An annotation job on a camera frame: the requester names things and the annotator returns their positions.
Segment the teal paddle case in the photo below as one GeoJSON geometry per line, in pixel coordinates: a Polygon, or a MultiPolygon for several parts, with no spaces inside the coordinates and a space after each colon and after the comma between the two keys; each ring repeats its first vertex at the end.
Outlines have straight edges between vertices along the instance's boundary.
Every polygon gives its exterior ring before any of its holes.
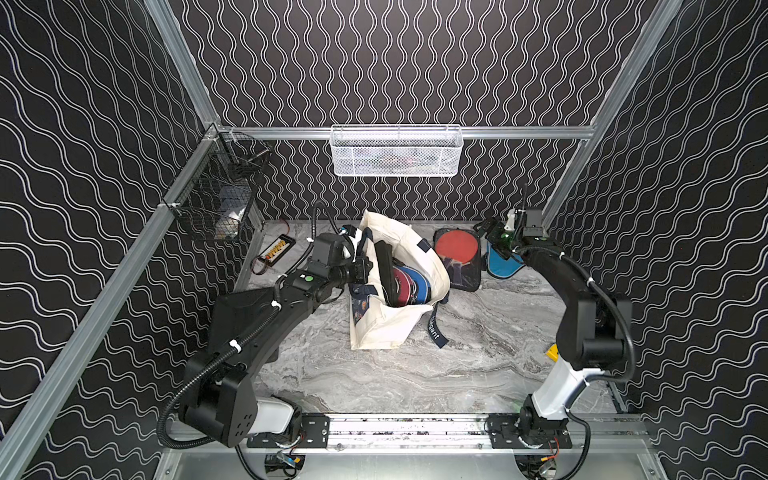
{"type": "Polygon", "coordinates": [[[519,257],[511,256],[509,259],[504,259],[489,241],[486,242],[484,259],[486,272],[497,279],[512,278],[524,267],[519,257]]]}

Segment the maroon paddle case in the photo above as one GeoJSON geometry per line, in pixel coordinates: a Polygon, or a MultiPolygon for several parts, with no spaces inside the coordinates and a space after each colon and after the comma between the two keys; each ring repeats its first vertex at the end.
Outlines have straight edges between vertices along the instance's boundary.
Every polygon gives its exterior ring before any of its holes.
{"type": "Polygon", "coordinates": [[[395,307],[404,307],[412,305],[410,303],[410,294],[412,282],[402,268],[395,266],[393,268],[393,278],[395,281],[396,295],[393,301],[395,307]]]}

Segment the cream canvas tote bag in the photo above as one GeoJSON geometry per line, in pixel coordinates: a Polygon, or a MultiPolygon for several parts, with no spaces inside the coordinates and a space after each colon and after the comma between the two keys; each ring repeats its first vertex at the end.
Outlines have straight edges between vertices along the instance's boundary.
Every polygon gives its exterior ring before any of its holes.
{"type": "Polygon", "coordinates": [[[397,348],[447,298],[446,267],[428,240],[385,215],[366,211],[355,234],[357,256],[371,269],[350,284],[350,347],[397,348]]]}

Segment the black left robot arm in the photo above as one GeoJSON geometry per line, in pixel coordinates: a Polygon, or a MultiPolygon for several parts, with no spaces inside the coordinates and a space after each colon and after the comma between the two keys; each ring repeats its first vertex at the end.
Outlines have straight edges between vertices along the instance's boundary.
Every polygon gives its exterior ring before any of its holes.
{"type": "Polygon", "coordinates": [[[157,439],[170,449],[218,442],[235,447],[251,434],[281,434],[294,408],[277,413],[280,402],[259,400],[253,378],[272,361],[280,344],[335,289],[369,269],[355,258],[347,233],[325,232],[310,244],[306,266],[273,286],[225,295],[216,301],[211,344],[191,358],[182,386],[162,408],[157,439]]]}

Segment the blue paddle case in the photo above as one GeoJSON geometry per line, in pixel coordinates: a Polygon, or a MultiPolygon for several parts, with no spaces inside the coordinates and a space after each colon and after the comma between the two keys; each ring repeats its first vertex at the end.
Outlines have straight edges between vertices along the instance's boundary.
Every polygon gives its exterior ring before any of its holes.
{"type": "Polygon", "coordinates": [[[426,276],[420,271],[404,266],[402,270],[411,279],[411,304],[427,304],[431,300],[431,284],[427,280],[426,276]]]}

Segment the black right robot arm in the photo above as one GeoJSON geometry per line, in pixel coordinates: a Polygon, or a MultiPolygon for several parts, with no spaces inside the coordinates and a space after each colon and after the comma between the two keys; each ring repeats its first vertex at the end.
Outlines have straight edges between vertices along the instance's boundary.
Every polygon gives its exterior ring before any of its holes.
{"type": "Polygon", "coordinates": [[[555,340],[558,359],[543,384],[526,397],[515,426],[530,448],[565,432],[573,404],[591,382],[628,383],[637,358],[631,300],[601,287],[548,236],[539,214],[513,209],[506,220],[491,217],[473,226],[502,259],[542,275],[565,305],[555,340]]]}

